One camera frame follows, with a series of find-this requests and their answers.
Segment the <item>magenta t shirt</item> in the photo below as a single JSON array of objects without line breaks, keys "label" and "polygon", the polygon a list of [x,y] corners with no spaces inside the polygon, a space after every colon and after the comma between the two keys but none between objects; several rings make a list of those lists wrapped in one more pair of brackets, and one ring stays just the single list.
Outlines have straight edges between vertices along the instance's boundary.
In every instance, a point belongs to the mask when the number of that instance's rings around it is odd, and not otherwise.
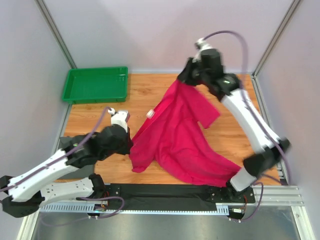
[{"label": "magenta t shirt", "polygon": [[219,116],[195,87],[175,80],[132,138],[132,171],[157,162],[182,182],[225,187],[240,166],[212,150],[202,132]]}]

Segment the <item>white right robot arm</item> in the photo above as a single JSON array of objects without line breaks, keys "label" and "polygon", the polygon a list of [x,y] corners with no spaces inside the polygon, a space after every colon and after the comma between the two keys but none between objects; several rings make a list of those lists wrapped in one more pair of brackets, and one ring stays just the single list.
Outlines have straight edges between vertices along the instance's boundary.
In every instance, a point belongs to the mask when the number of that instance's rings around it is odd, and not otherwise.
[{"label": "white right robot arm", "polygon": [[290,141],[280,138],[265,123],[237,75],[224,72],[217,49],[199,49],[195,57],[188,59],[178,80],[190,86],[206,86],[232,113],[250,142],[253,155],[243,160],[243,167],[221,189],[229,201],[236,202],[256,180],[281,161]]}]

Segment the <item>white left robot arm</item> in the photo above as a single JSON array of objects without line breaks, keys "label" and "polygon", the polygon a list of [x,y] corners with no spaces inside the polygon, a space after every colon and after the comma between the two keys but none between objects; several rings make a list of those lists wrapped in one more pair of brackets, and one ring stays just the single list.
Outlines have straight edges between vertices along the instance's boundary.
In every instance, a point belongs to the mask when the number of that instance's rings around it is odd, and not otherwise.
[{"label": "white left robot arm", "polygon": [[101,132],[61,137],[61,140],[61,148],[40,165],[19,176],[1,177],[0,190],[7,195],[0,202],[5,213],[23,218],[62,200],[99,201],[107,197],[104,181],[96,173],[72,182],[55,181],[113,154],[128,155],[133,146],[130,129],[118,124]]}]

